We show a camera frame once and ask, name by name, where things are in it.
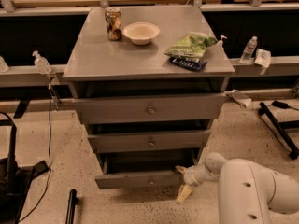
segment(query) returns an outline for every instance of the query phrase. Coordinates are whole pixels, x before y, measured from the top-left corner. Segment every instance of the soda can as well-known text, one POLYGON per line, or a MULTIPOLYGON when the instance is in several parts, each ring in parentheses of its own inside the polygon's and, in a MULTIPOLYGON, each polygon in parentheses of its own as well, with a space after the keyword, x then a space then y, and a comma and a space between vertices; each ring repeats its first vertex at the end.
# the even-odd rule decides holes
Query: soda can
POLYGON ((110 40, 121 39, 121 11, 117 7, 108 7, 105 11, 107 36, 110 40))

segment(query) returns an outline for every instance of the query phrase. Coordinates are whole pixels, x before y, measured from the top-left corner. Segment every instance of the bottle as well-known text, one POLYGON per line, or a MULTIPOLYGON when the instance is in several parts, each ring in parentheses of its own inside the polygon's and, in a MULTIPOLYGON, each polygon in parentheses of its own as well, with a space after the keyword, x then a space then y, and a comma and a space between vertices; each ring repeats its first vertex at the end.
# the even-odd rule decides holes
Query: bottle
POLYGON ((0 72, 6 72, 9 69, 6 61, 0 56, 0 72))
POLYGON ((49 74, 51 72, 50 65, 45 57, 38 54, 38 51, 34 51, 32 56, 35 56, 35 66, 40 74, 49 74))
POLYGON ((223 48, 223 39, 227 39, 227 37, 224 36, 224 35, 221 35, 221 39, 217 42, 217 44, 219 44, 222 47, 222 49, 224 50, 224 48, 223 48))
POLYGON ((240 62, 248 63, 253 54, 253 51, 256 49, 256 46, 257 46, 257 37, 253 36, 252 39, 247 43, 246 47, 244 48, 240 62))

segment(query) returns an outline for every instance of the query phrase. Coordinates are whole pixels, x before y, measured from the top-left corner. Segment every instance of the cabinet top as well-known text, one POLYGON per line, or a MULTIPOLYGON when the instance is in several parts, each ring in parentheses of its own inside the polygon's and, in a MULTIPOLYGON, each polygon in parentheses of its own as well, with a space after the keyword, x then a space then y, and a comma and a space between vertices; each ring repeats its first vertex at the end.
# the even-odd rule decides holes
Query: cabinet top
POLYGON ((196 73, 174 66, 164 52, 188 32, 214 36, 198 7, 121 7, 121 28, 134 22, 150 22, 159 35, 145 46, 127 37, 111 41, 107 37, 105 10, 91 9, 69 58, 64 78, 70 81, 128 78, 199 77, 232 74, 235 70, 220 46, 211 46, 203 58, 204 71, 196 73))

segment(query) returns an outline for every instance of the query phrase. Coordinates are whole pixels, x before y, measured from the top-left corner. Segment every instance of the speckled floor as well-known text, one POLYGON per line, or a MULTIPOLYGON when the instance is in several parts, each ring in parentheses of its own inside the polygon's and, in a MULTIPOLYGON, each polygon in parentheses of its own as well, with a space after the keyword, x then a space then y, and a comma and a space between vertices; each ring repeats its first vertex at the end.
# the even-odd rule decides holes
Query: speckled floor
MULTIPOLYGON (((298 100, 285 102, 299 107, 298 100)), ((256 161, 299 181, 299 160, 293 161, 289 158, 288 152, 261 121, 257 113, 259 103, 255 101, 249 108, 244 108, 234 102, 226 102, 220 117, 213 123, 212 135, 201 160, 208 152, 220 152, 227 159, 256 161)), ((279 120, 299 120, 298 111, 270 108, 279 120)), ((29 105, 24 116, 15 119, 18 127, 16 157, 19 166, 48 161, 47 110, 47 103, 29 105)), ((94 181, 94 177, 100 175, 101 170, 72 105, 62 106, 60 111, 51 112, 51 127, 50 153, 53 172, 49 189, 40 205, 23 224, 65 223, 71 189, 76 189, 79 197, 75 224, 219 223, 217 183, 204 183, 182 204, 175 202, 179 187, 101 190, 94 181)), ((0 142, 7 144, 8 131, 2 130, 0 134, 0 142)), ((291 136, 294 141, 299 141, 299 131, 292 132, 291 136)), ((7 150, 1 147, 0 155, 5 157, 7 150)), ((36 205, 44 191, 47 176, 42 175, 32 182, 23 208, 23 217, 36 205)), ((270 213, 270 216, 273 224, 297 224, 299 218, 298 213, 270 213)))

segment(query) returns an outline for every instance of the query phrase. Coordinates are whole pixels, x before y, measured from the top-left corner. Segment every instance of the white bowl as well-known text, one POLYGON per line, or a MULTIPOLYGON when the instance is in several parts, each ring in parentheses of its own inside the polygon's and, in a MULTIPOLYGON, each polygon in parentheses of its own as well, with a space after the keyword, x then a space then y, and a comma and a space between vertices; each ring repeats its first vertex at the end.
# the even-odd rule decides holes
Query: white bowl
POLYGON ((151 23, 136 22, 126 26, 122 33, 134 44, 146 45, 160 33, 160 29, 151 23))

